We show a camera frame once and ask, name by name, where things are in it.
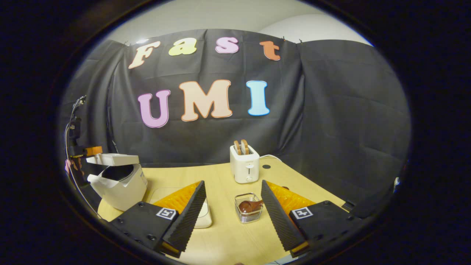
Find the white wall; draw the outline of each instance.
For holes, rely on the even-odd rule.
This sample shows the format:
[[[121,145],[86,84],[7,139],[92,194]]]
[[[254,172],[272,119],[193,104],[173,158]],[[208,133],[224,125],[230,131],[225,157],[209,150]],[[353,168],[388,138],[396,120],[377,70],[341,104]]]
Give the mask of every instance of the white wall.
[[[122,24],[107,38],[135,42],[193,29],[238,29],[292,42],[343,39],[367,43],[323,11],[296,0],[174,0]]]

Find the white toaster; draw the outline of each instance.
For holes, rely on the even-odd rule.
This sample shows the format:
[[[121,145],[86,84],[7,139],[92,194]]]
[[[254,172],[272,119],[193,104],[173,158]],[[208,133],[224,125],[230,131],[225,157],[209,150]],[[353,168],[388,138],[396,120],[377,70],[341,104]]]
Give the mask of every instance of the white toaster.
[[[238,155],[234,145],[229,147],[231,171],[237,183],[250,183],[259,179],[258,153],[250,146],[248,155]]]

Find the metal wire basket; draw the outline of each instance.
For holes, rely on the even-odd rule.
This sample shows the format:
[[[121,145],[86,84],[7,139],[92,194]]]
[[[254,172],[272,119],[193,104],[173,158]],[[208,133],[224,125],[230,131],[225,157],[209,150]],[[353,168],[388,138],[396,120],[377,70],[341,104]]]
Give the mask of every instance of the metal wire basket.
[[[234,199],[235,199],[235,202],[234,202],[235,212],[239,216],[239,220],[242,223],[244,224],[251,223],[260,219],[260,215],[262,214],[262,210],[263,210],[263,205],[260,205],[260,210],[252,211],[249,213],[242,213],[239,209],[239,204],[245,200],[259,201],[259,198],[257,197],[257,195],[255,195],[253,192],[250,192],[246,194],[237,195]]]

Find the table surface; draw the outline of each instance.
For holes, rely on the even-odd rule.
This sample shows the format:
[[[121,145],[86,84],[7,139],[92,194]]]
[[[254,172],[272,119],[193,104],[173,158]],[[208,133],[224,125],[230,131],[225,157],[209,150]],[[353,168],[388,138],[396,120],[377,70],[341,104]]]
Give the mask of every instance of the table surface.
[[[270,165],[271,168],[265,169],[262,165]],[[345,203],[272,157],[260,159],[259,180],[246,184],[235,182],[229,163],[143,168],[143,171],[148,179],[147,191],[143,198],[145,202],[150,202],[151,198],[155,197],[156,189],[171,190],[204,180],[212,225],[208,228],[194,229],[187,249],[181,253],[180,258],[170,257],[190,265],[233,265],[237,262],[245,265],[263,265],[289,255],[289,251],[283,250],[266,209],[263,209],[260,219],[253,223],[243,224],[238,219],[234,197],[253,192],[261,199],[262,180],[286,186],[316,203],[329,200],[340,207]],[[107,221],[112,221],[121,213],[122,211],[113,208],[104,200],[101,200],[98,206],[98,214]]]

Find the open lid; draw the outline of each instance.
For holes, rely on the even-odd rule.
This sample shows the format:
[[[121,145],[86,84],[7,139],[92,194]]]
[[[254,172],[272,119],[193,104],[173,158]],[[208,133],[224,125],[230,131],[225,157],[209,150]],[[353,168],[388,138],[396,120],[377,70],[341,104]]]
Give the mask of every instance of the open lid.
[[[139,164],[139,156],[123,154],[96,154],[87,158],[88,163],[104,166],[124,166]]]

